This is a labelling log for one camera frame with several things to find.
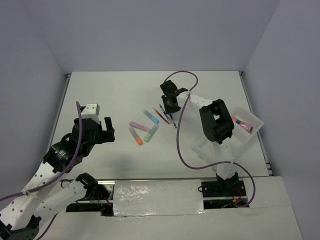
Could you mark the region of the dark blue gel pen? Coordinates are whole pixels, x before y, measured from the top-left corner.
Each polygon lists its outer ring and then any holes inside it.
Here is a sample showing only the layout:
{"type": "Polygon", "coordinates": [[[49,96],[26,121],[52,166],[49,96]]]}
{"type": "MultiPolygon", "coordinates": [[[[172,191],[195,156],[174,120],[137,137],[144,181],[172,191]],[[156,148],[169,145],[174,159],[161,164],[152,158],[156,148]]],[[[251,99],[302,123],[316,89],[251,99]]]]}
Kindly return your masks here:
{"type": "Polygon", "coordinates": [[[165,109],[162,107],[161,104],[159,104],[159,108],[161,109],[161,111],[163,112],[163,114],[164,114],[164,116],[166,117],[167,121],[169,122],[170,119],[169,119],[168,115],[167,115],[166,112],[165,112],[165,109]]]}

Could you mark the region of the light blue gel pen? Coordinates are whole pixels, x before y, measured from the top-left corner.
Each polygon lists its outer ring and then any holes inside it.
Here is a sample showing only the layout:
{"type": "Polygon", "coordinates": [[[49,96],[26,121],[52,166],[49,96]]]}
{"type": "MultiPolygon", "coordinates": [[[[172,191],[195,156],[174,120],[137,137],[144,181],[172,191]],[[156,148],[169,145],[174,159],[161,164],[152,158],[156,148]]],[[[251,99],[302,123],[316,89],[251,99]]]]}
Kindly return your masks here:
{"type": "Polygon", "coordinates": [[[172,121],[172,124],[173,124],[174,128],[177,129],[178,127],[177,127],[176,122],[175,122],[175,120],[173,118],[173,115],[170,113],[169,116],[171,118],[171,121],[172,121]]]}

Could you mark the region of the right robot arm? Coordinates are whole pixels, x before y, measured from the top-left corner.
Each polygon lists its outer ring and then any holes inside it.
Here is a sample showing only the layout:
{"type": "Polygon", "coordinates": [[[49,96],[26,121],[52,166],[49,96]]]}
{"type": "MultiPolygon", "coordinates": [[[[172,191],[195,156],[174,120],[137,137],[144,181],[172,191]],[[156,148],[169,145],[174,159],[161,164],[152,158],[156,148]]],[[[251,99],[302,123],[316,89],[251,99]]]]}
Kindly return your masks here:
{"type": "Polygon", "coordinates": [[[165,80],[160,88],[164,109],[167,114],[180,111],[177,124],[176,147],[178,157],[189,169],[203,170],[212,168],[215,171],[217,190],[223,196],[230,195],[239,183],[239,174],[234,166],[234,156],[231,147],[231,137],[235,128],[232,117],[222,99],[210,100],[192,94],[190,90],[178,88],[171,80],[165,80]],[[196,153],[207,162],[205,166],[191,166],[182,156],[180,150],[180,128],[184,111],[188,109],[199,115],[204,139],[209,141],[214,150],[215,160],[196,147],[196,153]]]}

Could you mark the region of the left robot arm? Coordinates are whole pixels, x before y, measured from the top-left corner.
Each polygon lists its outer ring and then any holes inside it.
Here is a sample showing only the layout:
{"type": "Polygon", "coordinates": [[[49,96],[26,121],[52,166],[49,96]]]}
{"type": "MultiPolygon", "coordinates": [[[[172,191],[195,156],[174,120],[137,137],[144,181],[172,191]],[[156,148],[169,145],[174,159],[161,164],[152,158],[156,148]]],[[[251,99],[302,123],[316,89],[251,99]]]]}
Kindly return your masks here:
{"type": "Polygon", "coordinates": [[[50,180],[71,169],[68,164],[75,153],[75,164],[82,162],[96,144],[115,141],[110,117],[105,117],[106,130],[91,118],[75,119],[72,132],[51,146],[38,171],[16,197],[0,212],[2,240],[33,240],[40,228],[68,205],[78,200],[107,200],[110,191],[88,173],[78,175],[65,188],[48,196],[54,184],[50,180]]]}

